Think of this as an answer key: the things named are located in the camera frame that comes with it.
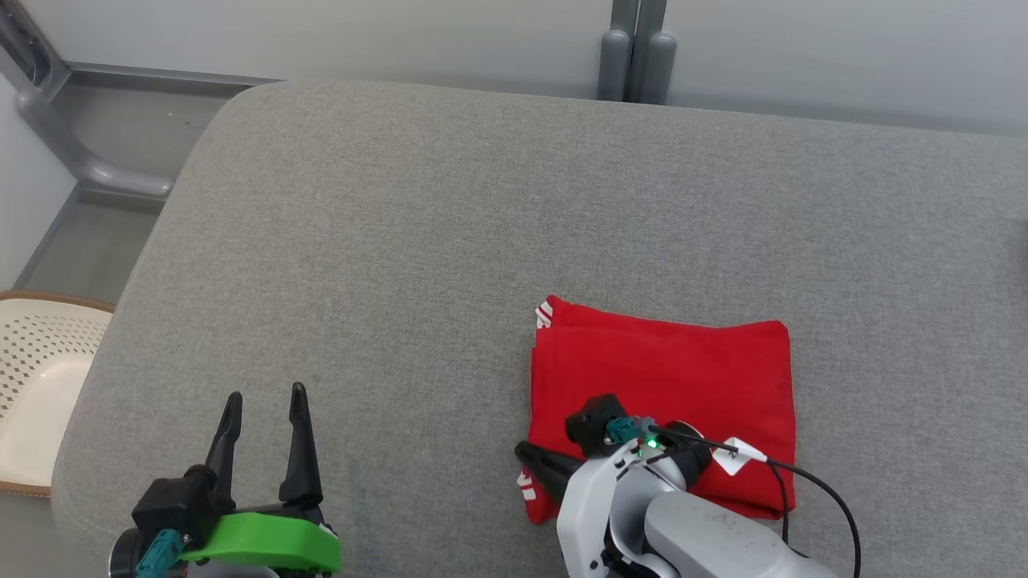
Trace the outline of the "grey curved metal pipe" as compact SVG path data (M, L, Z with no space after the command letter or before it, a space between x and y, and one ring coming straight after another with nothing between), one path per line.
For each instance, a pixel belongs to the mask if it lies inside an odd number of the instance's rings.
M122 167L94 153L36 88L16 92L14 108L25 124L84 187L166 200L175 186L172 177Z

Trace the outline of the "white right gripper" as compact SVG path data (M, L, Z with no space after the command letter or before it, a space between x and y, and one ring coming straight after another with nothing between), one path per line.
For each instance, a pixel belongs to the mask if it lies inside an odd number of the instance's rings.
M515 446L533 482L561 505L556 534L570 578L682 578L647 541L647 508L694 486L712 458L691 425L667 428L671 436L651 433L584 465L530 442Z

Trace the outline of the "grey rounded partition post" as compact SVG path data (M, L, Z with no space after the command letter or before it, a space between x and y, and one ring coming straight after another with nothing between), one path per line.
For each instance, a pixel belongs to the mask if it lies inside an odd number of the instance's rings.
M664 32L668 0L640 0L629 69L628 102L664 105L678 40Z
M601 37L598 101L624 102L638 25L640 0L612 0L609 29Z

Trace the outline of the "cream perforated laundry basket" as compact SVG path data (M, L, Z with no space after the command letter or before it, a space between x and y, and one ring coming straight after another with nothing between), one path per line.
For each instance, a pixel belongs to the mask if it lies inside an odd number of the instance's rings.
M47 498L67 423L113 304L0 291L0 494Z

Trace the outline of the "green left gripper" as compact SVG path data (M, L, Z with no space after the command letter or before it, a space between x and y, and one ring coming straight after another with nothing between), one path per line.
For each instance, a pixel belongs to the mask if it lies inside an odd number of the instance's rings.
M326 523L322 507L315 506L320 505L324 493L305 385L294 383L291 390L290 453L285 479L279 485L279 501L283 504L235 510L232 474L242 416L242 393L232 392L206 458L206 467L215 474L215 523L206 542L186 546L179 559L265 567L276 572L339 572L341 541Z

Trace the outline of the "grey metal frame bar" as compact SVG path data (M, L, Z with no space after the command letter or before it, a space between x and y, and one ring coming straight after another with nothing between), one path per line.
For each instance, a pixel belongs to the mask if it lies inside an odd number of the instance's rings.
M0 74L52 101L72 72L19 0L0 0Z

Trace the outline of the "red and white jersey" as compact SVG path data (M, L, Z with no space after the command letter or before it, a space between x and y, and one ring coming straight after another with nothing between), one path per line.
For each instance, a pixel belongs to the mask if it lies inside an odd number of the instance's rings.
M738 437L781 463L797 457L790 330L778 320L702 327L548 296L536 308L528 441L581 458L565 419L617 396L632 416Z

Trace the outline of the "grey fabric sofa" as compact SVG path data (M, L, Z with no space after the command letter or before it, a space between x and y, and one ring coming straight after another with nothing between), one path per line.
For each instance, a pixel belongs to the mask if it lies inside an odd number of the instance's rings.
M1028 138L357 81L203 132L56 461L73 573L231 392L235 500L276 501L300 381L346 576L566 578L513 453L549 294L781 320L860 578L1028 578Z

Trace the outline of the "grey baseboard rail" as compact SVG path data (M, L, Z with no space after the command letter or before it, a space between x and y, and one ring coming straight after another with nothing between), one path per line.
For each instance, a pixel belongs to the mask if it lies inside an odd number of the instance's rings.
M111 65L110 63L85 63L66 61L69 71L93 76L119 76L138 78L138 83L146 82L194 82L217 87L261 87L261 85L282 82L280 78L264 78L245 75L222 75L196 71L178 71L157 68L139 68Z

